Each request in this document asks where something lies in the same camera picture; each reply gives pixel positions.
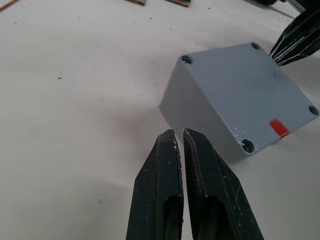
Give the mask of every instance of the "white table surface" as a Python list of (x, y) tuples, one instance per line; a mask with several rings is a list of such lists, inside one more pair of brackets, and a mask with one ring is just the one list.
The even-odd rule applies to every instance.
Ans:
[[(0, 13), (0, 239), (124, 240), (135, 177), (170, 128), (158, 106), (178, 56), (268, 52), (297, 15), (250, 0), (21, 0)], [(320, 107), (320, 55), (284, 70)], [(317, 119), (231, 166), (266, 240), (319, 239), (319, 139)]]

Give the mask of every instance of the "red sticker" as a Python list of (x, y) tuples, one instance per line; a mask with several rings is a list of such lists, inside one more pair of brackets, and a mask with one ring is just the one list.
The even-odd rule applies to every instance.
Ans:
[(290, 133), (290, 130), (286, 128), (278, 119), (274, 119), (270, 122), (270, 126), (275, 130), (275, 132), (283, 138)]

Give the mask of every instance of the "screw hole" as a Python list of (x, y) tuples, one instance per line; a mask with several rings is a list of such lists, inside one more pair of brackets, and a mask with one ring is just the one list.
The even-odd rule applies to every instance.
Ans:
[(185, 64), (192, 64), (194, 61), (192, 60), (192, 58), (188, 55), (184, 55), (181, 57), (182, 62), (184, 62)]
[(313, 115), (316, 115), (316, 116), (319, 115), (318, 109), (316, 109), (314, 106), (309, 106), (309, 111), (310, 111)]
[(257, 49), (257, 50), (260, 49), (260, 46), (259, 46), (258, 44), (256, 44), (255, 42), (251, 43), (251, 45), (252, 45), (252, 47), (253, 47), (254, 49)]
[(243, 149), (247, 152), (247, 153), (253, 153), (255, 150), (255, 145), (254, 143), (249, 140), (249, 139), (244, 139), (241, 143)]

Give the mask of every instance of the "box top face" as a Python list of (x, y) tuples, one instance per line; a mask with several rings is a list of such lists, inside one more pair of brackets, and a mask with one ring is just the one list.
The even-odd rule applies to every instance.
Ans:
[(181, 64), (235, 139), (239, 143), (251, 140), (255, 151), (281, 138), (273, 120), (291, 132), (317, 117), (309, 110), (313, 104), (254, 43), (188, 56), (192, 64)]

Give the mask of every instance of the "gray plastic box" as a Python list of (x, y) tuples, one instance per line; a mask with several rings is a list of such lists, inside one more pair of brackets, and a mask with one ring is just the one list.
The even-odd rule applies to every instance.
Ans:
[(229, 162), (277, 142), (319, 114), (255, 43), (180, 57), (160, 110), (172, 128), (205, 134)]

